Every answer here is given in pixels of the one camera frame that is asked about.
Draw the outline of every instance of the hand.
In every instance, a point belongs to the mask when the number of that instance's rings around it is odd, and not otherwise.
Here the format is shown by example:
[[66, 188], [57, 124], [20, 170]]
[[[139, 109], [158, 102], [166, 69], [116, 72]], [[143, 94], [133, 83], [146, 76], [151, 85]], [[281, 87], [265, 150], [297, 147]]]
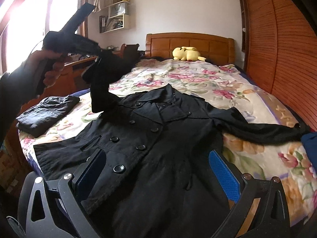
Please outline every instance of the hand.
[[35, 51], [29, 56], [27, 64], [30, 66], [32, 71], [35, 71], [41, 60], [56, 59], [57, 61], [54, 63], [53, 69], [46, 72], [45, 79], [43, 81], [47, 87], [50, 87], [55, 84], [56, 80], [61, 75], [61, 71], [64, 69], [64, 64], [72, 61], [70, 56], [61, 57], [61, 55], [62, 53], [55, 53], [50, 50]]

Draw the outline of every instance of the coat sleeve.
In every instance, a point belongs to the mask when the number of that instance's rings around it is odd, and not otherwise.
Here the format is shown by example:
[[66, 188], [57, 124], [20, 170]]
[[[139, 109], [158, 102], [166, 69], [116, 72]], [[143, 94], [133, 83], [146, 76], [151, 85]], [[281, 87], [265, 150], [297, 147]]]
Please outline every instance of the coat sleeve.
[[293, 128], [279, 124], [248, 123], [235, 107], [227, 110], [209, 107], [208, 114], [217, 129], [258, 144], [298, 141], [309, 132], [309, 126], [304, 122], [297, 123]]
[[83, 73], [83, 80], [90, 84], [91, 109], [93, 113], [113, 108], [122, 98], [109, 92], [109, 85], [129, 73], [134, 64], [103, 50], [95, 63]]
[[35, 98], [32, 76], [25, 62], [12, 73], [0, 78], [0, 144], [19, 113], [21, 106]]

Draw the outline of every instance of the wardrobe door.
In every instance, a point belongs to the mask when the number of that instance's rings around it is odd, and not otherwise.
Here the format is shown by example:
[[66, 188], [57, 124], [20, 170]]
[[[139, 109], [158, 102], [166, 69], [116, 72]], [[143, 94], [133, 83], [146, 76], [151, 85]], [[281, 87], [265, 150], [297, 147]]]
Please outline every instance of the wardrobe door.
[[272, 94], [317, 129], [317, 37], [291, 0], [272, 0], [277, 61]]
[[246, 0], [249, 26], [247, 74], [272, 91], [276, 65], [276, 20], [272, 0]]

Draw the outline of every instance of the yellow stuffed animal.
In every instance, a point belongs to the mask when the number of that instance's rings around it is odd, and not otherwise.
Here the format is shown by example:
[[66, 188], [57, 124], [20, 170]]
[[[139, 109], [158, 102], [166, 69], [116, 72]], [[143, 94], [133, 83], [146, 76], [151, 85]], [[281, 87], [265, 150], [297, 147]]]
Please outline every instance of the yellow stuffed animal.
[[181, 61], [205, 61], [206, 58], [201, 57], [195, 47], [176, 47], [173, 51], [174, 60]]

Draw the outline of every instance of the blue foam pad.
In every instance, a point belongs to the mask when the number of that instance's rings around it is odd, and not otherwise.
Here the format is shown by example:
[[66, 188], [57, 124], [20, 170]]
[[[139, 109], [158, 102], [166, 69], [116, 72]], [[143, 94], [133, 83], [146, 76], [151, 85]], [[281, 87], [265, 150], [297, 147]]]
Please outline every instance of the blue foam pad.
[[237, 178], [216, 151], [213, 150], [209, 153], [208, 160], [227, 198], [237, 203], [241, 195], [240, 184]]

